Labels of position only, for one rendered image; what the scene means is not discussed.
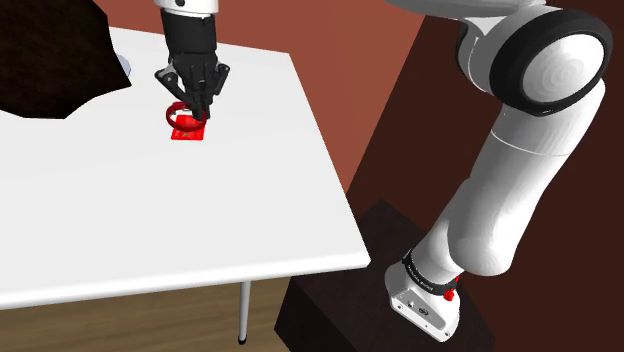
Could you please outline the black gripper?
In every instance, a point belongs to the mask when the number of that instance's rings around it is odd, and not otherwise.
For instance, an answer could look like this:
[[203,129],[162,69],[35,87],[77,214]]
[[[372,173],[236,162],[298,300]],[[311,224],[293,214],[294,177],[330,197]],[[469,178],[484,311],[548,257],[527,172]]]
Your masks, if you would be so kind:
[[[161,19],[173,66],[157,70],[154,77],[192,111],[195,120],[208,120],[213,98],[221,93],[230,72],[230,67],[217,59],[215,18],[183,16],[162,9]],[[178,73],[189,74],[203,69],[200,103],[190,90],[180,87]]]

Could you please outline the red flat square card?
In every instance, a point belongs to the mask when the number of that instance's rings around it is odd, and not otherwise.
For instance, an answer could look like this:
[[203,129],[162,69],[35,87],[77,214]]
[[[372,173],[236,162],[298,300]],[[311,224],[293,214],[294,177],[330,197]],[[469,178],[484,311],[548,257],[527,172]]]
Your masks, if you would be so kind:
[[174,122],[182,127],[192,128],[192,131],[182,131],[173,129],[171,134],[172,140],[182,141],[202,141],[204,139],[205,123],[195,120],[191,115],[182,114],[174,118]]

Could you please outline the white table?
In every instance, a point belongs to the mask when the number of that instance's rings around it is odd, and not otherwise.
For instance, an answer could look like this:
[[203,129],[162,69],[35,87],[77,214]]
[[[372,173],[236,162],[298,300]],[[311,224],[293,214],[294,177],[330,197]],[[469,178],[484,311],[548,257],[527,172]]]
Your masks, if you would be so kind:
[[0,112],[0,349],[63,303],[369,264],[290,55],[220,44],[224,90],[180,141],[164,37],[110,36],[128,88],[62,120]]

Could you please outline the dark brown bulky object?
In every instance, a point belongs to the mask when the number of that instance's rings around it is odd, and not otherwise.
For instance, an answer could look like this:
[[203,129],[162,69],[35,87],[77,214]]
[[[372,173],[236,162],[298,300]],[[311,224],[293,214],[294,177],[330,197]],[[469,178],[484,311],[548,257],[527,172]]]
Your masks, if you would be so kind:
[[65,119],[130,86],[93,0],[0,0],[0,111]]

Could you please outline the dark robot stand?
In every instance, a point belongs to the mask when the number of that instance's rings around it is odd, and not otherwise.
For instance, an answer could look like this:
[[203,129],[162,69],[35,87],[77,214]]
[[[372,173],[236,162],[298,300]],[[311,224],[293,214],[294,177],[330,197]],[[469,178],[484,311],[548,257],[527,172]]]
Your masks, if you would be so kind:
[[274,327],[290,352],[493,352],[494,334],[462,287],[459,327],[443,343],[392,310],[385,271],[424,230],[384,200],[357,224],[367,267],[290,280]]

